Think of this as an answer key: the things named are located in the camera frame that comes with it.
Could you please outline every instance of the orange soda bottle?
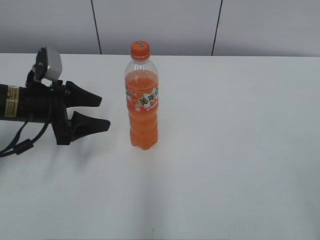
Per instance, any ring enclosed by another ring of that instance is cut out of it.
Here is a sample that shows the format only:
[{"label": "orange soda bottle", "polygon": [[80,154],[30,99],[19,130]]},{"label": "orange soda bottle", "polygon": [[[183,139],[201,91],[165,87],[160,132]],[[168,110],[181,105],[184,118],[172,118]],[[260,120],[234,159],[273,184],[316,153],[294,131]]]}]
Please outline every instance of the orange soda bottle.
[{"label": "orange soda bottle", "polygon": [[146,41],[133,42],[124,77],[131,143],[143,150],[158,141],[158,71],[149,57]]}]

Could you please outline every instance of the black cable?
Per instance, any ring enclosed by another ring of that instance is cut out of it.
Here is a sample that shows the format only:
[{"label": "black cable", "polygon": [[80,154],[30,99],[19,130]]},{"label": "black cable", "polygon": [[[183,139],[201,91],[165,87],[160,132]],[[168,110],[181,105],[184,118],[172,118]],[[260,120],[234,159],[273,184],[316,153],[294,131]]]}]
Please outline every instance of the black cable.
[{"label": "black cable", "polygon": [[37,136],[34,137],[34,139],[31,140],[31,142],[34,144],[36,141],[39,140],[39,138],[41,138],[41,136],[45,133],[45,131],[47,130],[48,128],[48,125],[50,123],[50,119],[51,119],[51,113],[52,113],[52,101],[51,101],[51,97],[49,99],[49,110],[48,110],[48,115],[47,115],[47,118],[44,122],[44,125],[41,129],[41,131],[38,133]]},{"label": "black cable", "polygon": [[100,38],[99,38],[99,32],[98,32],[98,26],[97,26],[97,19],[96,19],[96,13],[95,13],[95,7],[94,7],[94,2],[93,2],[93,0],[91,0],[91,7],[92,7],[92,13],[93,13],[93,21],[94,21],[94,26],[95,26],[96,39],[97,39],[97,41],[98,41],[98,46],[99,46],[100,54],[102,54],[101,43],[100,43]]},{"label": "black cable", "polygon": [[220,15],[221,15],[221,9],[222,9],[223,1],[224,1],[224,0],[221,0],[220,8],[219,8],[218,20],[216,21],[216,26],[215,26],[215,33],[214,33],[214,39],[213,39],[211,56],[214,55],[214,50],[215,50],[215,45],[216,45],[216,40],[217,40],[218,26],[219,26],[219,22],[220,22]]},{"label": "black cable", "polygon": [[21,132],[23,130],[23,128],[27,125],[27,123],[30,121],[31,117],[29,117],[23,124],[23,126],[18,130],[18,132],[16,133],[15,137],[13,138],[13,140],[10,142],[10,144],[5,148],[3,149],[2,151],[0,151],[0,158],[3,158],[3,157],[7,157],[7,156],[10,156],[12,154],[21,154],[23,152],[25,152],[26,150],[29,150],[30,148],[32,148],[34,145],[34,143],[36,141],[39,140],[39,138],[41,138],[41,136],[45,133],[45,131],[47,130],[48,128],[48,125],[50,123],[50,118],[51,118],[51,114],[52,114],[52,101],[51,101],[51,97],[49,99],[49,109],[48,109],[48,115],[47,115],[47,118],[44,122],[44,125],[42,127],[42,129],[40,130],[40,132],[34,137],[34,139],[30,140],[30,139],[27,139],[19,144],[18,141],[19,141],[19,138],[20,138],[20,135],[21,135]]},{"label": "black cable", "polygon": [[20,127],[19,131],[16,133],[16,135],[14,136],[13,140],[9,143],[9,145],[0,151],[0,154],[7,152],[8,150],[12,149],[19,141],[20,139],[20,135],[22,130],[24,129],[24,127],[27,125],[27,123],[29,122],[31,117],[28,117],[27,120],[25,120],[24,124],[22,125],[22,127]]}]

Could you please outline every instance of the yellow label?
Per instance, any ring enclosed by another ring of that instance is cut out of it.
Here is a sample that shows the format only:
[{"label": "yellow label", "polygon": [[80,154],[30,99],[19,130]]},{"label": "yellow label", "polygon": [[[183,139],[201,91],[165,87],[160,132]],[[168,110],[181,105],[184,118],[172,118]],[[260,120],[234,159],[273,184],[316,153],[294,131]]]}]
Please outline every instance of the yellow label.
[{"label": "yellow label", "polygon": [[15,118],[17,116],[19,101],[19,87],[8,86],[8,96],[5,104],[4,116],[6,118]]}]

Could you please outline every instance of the orange bottle cap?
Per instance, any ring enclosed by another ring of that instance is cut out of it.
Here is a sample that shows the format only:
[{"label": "orange bottle cap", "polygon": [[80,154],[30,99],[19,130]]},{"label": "orange bottle cap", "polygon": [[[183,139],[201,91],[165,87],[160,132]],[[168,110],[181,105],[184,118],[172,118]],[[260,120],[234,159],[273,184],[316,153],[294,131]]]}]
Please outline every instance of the orange bottle cap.
[{"label": "orange bottle cap", "polygon": [[144,61],[150,57],[149,43],[146,41],[135,41],[131,44],[131,57],[134,60]]}]

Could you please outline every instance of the white table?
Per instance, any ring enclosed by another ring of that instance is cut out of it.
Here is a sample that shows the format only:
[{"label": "white table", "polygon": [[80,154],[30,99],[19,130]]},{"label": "white table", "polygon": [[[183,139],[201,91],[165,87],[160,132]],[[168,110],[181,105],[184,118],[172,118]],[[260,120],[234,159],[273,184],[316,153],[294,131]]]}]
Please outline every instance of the white table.
[{"label": "white table", "polygon": [[[159,142],[148,151],[130,144],[129,60],[62,55],[61,79],[103,97],[75,109],[110,130],[56,146],[50,127],[0,159],[0,239],[320,238],[320,58],[152,57]],[[23,86],[34,62],[0,54],[0,83]],[[0,122],[3,148],[21,125]]]}]

